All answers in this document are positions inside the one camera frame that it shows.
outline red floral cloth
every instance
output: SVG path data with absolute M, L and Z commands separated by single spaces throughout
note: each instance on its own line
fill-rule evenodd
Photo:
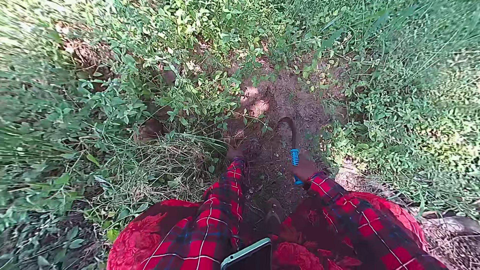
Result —
M 147 209 L 120 233 L 107 269 L 219 269 L 238 245 L 243 169 L 235 158 L 202 204 L 167 200 Z M 270 236 L 273 269 L 446 269 L 398 205 L 348 192 L 320 172 L 310 181 L 310 197 Z

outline green grass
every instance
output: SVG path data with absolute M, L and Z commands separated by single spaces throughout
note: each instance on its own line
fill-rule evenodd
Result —
M 224 166 L 221 131 L 225 119 L 242 114 L 234 111 L 240 84 L 261 67 L 260 57 L 275 72 L 288 67 L 304 81 L 322 61 L 348 67 L 341 104 L 349 122 L 312 135 L 332 166 L 348 156 L 420 212 L 479 217 L 474 1 L 1 6 L 5 268 L 103 268 L 108 245 L 95 243 L 111 243 L 148 205 L 167 197 L 198 200 Z M 308 62 L 305 55 L 312 56 Z M 229 75 L 233 62 L 239 69 Z M 253 83 L 275 78 L 263 74 Z M 162 109 L 168 135 L 135 143 L 139 126 Z M 268 121 L 252 120 L 270 130 Z M 81 216 L 91 223 L 73 218 Z

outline bare patch of earth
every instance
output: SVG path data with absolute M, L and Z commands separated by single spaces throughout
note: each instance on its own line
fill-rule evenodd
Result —
M 270 74 L 273 68 L 263 62 L 264 68 L 257 74 Z M 228 121 L 226 137 L 234 137 L 237 145 L 243 148 L 248 158 L 246 207 L 244 219 L 246 226 L 258 229 L 262 225 L 264 203 L 271 197 L 280 201 L 285 214 L 289 215 L 306 196 L 300 186 L 294 185 L 293 175 L 287 170 L 290 162 L 291 131 L 286 124 L 277 126 L 278 120 L 291 117 L 297 126 L 297 143 L 305 149 L 312 142 L 306 135 L 319 134 L 321 129 L 331 122 L 332 116 L 325 113 L 321 101 L 323 93 L 311 92 L 297 80 L 297 75 L 287 70 L 279 72 L 277 79 L 262 81 L 254 86 L 251 78 L 242 85 L 245 95 L 241 98 L 241 109 L 247 109 L 248 115 L 265 115 L 268 126 L 274 130 L 262 134 L 263 124 L 244 124 L 241 115 Z M 327 167 L 317 162 L 321 170 Z

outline ground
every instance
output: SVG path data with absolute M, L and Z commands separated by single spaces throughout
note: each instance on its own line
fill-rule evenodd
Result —
M 264 69 L 259 74 L 266 74 L 272 70 L 268 63 L 263 64 Z M 336 76 L 345 70 L 345 67 L 332 68 L 335 77 L 331 80 L 337 79 Z M 234 138 L 235 140 L 231 142 L 242 148 L 247 156 L 248 191 L 243 226 L 251 226 L 250 229 L 256 231 L 262 229 L 264 204 L 269 198 L 278 199 L 288 215 L 306 196 L 306 191 L 294 185 L 293 175 L 288 171 L 291 131 L 286 124 L 277 125 L 277 121 L 283 117 L 291 117 L 294 120 L 299 149 L 305 151 L 318 149 L 318 141 L 309 138 L 319 134 L 334 118 L 344 121 L 346 111 L 342 106 L 325 109 L 326 98 L 334 97 L 341 101 L 342 96 L 338 88 L 327 89 L 321 94 L 312 93 L 308 87 L 302 87 L 293 70 L 282 70 L 275 82 L 262 81 L 256 86 L 253 85 L 251 78 L 245 80 L 242 86 L 245 95 L 241 98 L 239 111 L 247 109 L 248 114 L 253 117 L 265 115 L 262 119 L 268 119 L 273 131 L 262 134 L 261 123 L 249 122 L 245 125 L 243 117 L 239 115 L 238 118 L 229 120 L 228 131 L 224 136 Z M 363 177 L 351 160 L 345 159 L 338 170 L 329 168 L 319 156 L 315 156 L 314 160 L 318 168 L 327 174 L 332 175 L 332 172 L 336 172 L 335 180 L 347 190 L 372 192 L 383 197 L 394 195 L 380 183 Z M 408 206 L 408 202 L 400 198 L 393 198 L 393 201 L 403 207 Z M 450 269 L 480 267 L 479 235 L 450 232 L 427 222 L 422 226 L 431 245 L 429 248 L 431 254 Z

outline blue plastic handle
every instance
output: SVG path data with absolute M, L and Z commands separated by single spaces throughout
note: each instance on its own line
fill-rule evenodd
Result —
M 293 166 L 298 166 L 299 164 L 299 151 L 298 149 L 292 149 L 290 150 L 290 156 L 292 157 L 292 165 Z M 297 177 L 293 176 L 295 178 L 295 184 L 296 185 L 301 185 L 303 182 Z

